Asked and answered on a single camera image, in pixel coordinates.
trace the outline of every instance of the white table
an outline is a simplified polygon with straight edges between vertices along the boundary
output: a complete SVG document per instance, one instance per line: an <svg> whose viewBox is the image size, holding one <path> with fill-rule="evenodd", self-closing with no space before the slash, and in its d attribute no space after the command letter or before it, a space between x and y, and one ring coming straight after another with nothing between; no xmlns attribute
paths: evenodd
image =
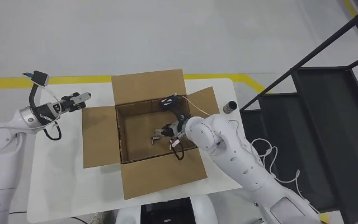
<svg viewBox="0 0 358 224"><path fill-rule="evenodd" d="M185 85L188 94L213 86L220 113L223 113L222 108L228 101L237 101L233 83L226 78L185 80ZM92 98L86 102L88 107L114 105L111 83L50 85L49 88L58 97L74 92L90 92ZM43 91L41 104L50 101L53 102L53 98ZM239 133L244 135L239 110L227 117L239 121ZM207 179L124 200L118 164L83 168L81 112L64 114L58 123L63 134L61 140L51 141L42 132L36 136L27 208L27 219L30 222L241 188L212 162L205 151L200 150Z"/></svg>

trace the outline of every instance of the staircase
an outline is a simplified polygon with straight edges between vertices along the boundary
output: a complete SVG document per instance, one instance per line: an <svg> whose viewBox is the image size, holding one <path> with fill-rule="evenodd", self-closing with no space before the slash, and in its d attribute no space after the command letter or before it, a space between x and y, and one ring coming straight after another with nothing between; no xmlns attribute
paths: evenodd
<svg viewBox="0 0 358 224"><path fill-rule="evenodd" d="M343 67L302 65L354 26L358 16L240 109L246 138L277 146L272 172L287 181L299 169L303 197L321 212L340 210L345 223L358 223L358 82L352 71L358 60ZM289 75L296 93L268 93ZM256 100L260 109L245 110ZM254 146L261 155L269 147L263 141ZM266 168L273 156L266 157ZM283 185L297 192L294 182Z"/></svg>

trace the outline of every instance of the floor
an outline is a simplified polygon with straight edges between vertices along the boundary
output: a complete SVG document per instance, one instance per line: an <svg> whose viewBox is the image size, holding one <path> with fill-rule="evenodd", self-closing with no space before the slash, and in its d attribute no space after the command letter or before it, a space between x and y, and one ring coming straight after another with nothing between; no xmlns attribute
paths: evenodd
<svg viewBox="0 0 358 224"><path fill-rule="evenodd" d="M1 1L0 78L34 70L81 76L183 68L187 74L248 73L268 86L351 18L342 2ZM358 58L357 41L358 33L350 31L308 65L350 64ZM241 82L235 90L240 106L257 94ZM288 79L274 92L294 90ZM0 108L1 121L27 106L29 89L2 89L0 94L6 105ZM29 136L12 212L26 210L33 150L34 136ZM243 195L229 191L210 196L220 223L247 223L255 216ZM81 218L89 221L92 216ZM330 216L331 223L343 223L339 213ZM12 223L27 223L26 215L11 215ZM55 223L79 222L46 222Z"/></svg>

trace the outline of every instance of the cardboard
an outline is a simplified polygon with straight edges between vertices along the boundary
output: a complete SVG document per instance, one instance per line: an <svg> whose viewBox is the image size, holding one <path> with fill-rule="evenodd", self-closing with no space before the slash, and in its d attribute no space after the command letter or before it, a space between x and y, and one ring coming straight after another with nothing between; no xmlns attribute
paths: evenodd
<svg viewBox="0 0 358 224"><path fill-rule="evenodd" d="M176 121L158 103L175 93L186 95L180 69L115 76L112 86L116 106L82 110L85 168L120 162L125 199L207 178L199 150L189 140L183 141L181 161L169 150L169 138L150 142L155 129ZM187 97L210 114L219 112L212 87ZM179 107L187 115L206 117L184 98Z"/></svg>

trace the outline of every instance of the black cable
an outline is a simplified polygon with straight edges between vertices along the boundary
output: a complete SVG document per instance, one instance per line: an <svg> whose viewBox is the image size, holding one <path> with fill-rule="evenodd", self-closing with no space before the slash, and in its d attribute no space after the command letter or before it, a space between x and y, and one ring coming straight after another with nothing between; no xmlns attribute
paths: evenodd
<svg viewBox="0 0 358 224"><path fill-rule="evenodd" d="M181 142L178 144L181 147L181 157L178 156L177 152L175 151L174 147L170 144L171 149L174 152L174 155L177 157L178 160L182 160L184 158L184 147Z"/></svg>
<svg viewBox="0 0 358 224"><path fill-rule="evenodd" d="M44 129L44 132L46 134L46 136L51 139L52 141L57 141L57 140L60 140L62 138L62 133L61 133L61 129L60 129L60 126L58 125L57 122L55 122L56 124L56 127L57 127L57 131L58 131L58 138L53 138L49 135L48 131L46 130L46 128Z"/></svg>
<svg viewBox="0 0 358 224"><path fill-rule="evenodd" d="M19 214L19 213L27 213L27 212L10 212L9 214ZM74 218L75 220L78 220L80 222L83 222L84 224L88 224L87 222L85 222L84 220L80 219L80 218L77 218L77 217L71 217L71 218Z"/></svg>
<svg viewBox="0 0 358 224"><path fill-rule="evenodd" d="M26 212L10 212L9 214L19 214L19 213L26 213Z"/></svg>
<svg viewBox="0 0 358 224"><path fill-rule="evenodd" d="M78 220L80 222L83 222L84 224L88 224L87 222L85 222L84 220L80 219L80 218L77 218L77 217L71 217L71 218L74 218L75 220Z"/></svg>
<svg viewBox="0 0 358 224"><path fill-rule="evenodd" d="M30 107L35 110L36 108L36 105L35 105L35 94L36 94L36 91L37 91L37 88L39 86L34 84L31 88L31 92L30 92L30 95L29 95L29 103L30 103Z"/></svg>

